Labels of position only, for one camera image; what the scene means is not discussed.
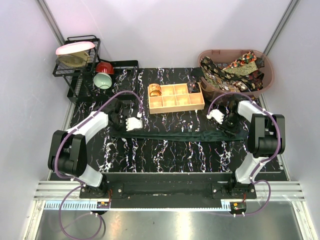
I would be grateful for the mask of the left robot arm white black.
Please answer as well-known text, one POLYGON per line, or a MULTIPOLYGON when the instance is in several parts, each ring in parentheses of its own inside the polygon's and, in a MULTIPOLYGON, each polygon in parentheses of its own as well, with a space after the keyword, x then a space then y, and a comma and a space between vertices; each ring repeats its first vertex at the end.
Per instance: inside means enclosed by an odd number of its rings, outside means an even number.
POLYGON ((116 130, 124 128, 121 114, 123 103, 115 98, 106 105, 92 111, 87 118, 66 131, 57 130, 52 135, 48 157, 48 168, 60 178, 75 178, 90 186, 90 192, 97 198, 108 193, 103 174, 88 164, 87 143, 101 130, 111 126, 116 130))

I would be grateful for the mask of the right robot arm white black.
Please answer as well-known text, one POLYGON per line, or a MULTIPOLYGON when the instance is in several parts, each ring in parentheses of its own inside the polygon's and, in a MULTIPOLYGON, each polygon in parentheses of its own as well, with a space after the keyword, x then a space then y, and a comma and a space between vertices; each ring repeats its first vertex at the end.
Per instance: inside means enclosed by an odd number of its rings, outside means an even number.
POLYGON ((250 123, 246 142, 248 154, 224 186, 224 191, 236 199, 250 191, 266 163, 284 152, 286 120, 282 114, 270 113, 249 100, 235 98, 228 107, 229 113, 220 125, 223 130, 232 131, 239 117, 250 123))

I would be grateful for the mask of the dark green fern tie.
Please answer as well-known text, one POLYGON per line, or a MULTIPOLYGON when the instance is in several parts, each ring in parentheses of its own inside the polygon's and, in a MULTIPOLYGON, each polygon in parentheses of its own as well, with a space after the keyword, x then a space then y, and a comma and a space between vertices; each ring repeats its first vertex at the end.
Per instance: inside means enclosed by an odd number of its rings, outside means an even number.
POLYGON ((248 137, 248 132, 241 130, 235 135, 221 130, 206 130, 194 132, 145 132, 145 131, 110 131, 112 138, 166 140, 174 142, 222 142, 242 141, 248 137))

